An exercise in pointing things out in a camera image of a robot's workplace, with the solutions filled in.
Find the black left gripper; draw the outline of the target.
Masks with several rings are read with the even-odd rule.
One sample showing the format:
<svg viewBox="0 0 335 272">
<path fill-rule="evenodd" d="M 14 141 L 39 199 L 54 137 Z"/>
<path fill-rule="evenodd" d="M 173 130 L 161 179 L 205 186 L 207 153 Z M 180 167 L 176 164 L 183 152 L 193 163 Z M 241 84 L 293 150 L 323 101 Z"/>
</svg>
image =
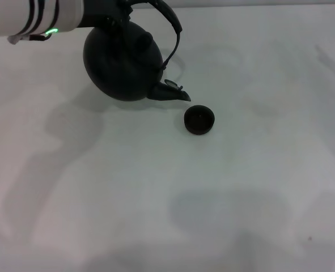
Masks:
<svg viewBox="0 0 335 272">
<path fill-rule="evenodd" d="M 122 25 L 133 9 L 128 0 L 83 0 L 83 16 L 78 28 L 102 27 L 107 23 Z"/>
</svg>

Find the black round teapot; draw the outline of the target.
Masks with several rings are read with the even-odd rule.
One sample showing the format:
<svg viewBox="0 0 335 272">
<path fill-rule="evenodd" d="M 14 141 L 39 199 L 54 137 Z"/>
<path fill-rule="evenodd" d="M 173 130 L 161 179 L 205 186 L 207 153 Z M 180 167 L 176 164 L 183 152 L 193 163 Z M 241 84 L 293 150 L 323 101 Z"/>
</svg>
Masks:
<svg viewBox="0 0 335 272">
<path fill-rule="evenodd" d="M 182 26 L 175 12 L 163 0 L 128 0 L 131 8 L 149 3 L 173 27 L 179 40 Z M 91 27 L 83 48 L 83 62 L 94 85 L 120 101 L 150 99 L 190 101 L 175 82 L 162 80 L 170 58 L 164 59 L 152 35 L 129 20 L 122 25 L 107 23 Z"/>
</svg>

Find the small dark teacup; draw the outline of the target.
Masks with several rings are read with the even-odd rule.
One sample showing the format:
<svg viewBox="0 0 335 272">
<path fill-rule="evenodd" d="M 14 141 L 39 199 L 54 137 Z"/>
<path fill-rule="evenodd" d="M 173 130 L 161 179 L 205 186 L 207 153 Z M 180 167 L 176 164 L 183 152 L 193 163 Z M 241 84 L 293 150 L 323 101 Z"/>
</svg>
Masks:
<svg viewBox="0 0 335 272">
<path fill-rule="evenodd" d="M 208 133 L 215 122 L 213 111 L 204 105 L 194 105 L 184 113 L 184 125 L 188 132 L 194 135 Z"/>
</svg>

